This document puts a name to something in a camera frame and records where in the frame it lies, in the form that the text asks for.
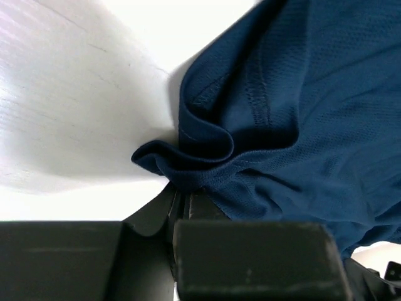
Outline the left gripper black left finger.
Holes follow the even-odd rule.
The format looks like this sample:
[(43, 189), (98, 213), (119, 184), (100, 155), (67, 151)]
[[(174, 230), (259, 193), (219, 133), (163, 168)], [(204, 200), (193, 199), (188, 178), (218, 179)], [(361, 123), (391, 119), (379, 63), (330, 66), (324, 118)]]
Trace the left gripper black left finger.
[(3, 221), (2, 300), (172, 300), (168, 185), (123, 221)]

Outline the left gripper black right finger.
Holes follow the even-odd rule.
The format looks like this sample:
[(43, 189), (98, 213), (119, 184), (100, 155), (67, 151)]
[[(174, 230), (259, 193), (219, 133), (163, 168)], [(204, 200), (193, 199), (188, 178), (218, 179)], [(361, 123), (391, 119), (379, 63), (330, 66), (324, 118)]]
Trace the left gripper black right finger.
[(351, 300), (333, 238), (316, 223), (231, 221), (204, 194), (174, 225), (181, 300)]

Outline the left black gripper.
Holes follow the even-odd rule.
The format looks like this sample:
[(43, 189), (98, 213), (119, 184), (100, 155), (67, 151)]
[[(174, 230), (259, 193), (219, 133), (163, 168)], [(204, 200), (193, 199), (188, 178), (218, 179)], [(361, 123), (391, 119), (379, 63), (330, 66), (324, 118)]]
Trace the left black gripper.
[(354, 300), (400, 300), (399, 263), (389, 261), (383, 278), (378, 271), (365, 268), (351, 258), (345, 260), (344, 267)]

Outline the navy blue shorts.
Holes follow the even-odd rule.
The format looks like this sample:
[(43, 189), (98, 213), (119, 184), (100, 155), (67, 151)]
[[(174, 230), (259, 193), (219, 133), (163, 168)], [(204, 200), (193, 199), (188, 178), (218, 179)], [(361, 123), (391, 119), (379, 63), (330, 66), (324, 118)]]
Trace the navy blue shorts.
[(231, 219), (321, 223), (343, 258), (399, 243), (400, 2), (260, 2), (187, 70), (178, 146), (132, 161)]

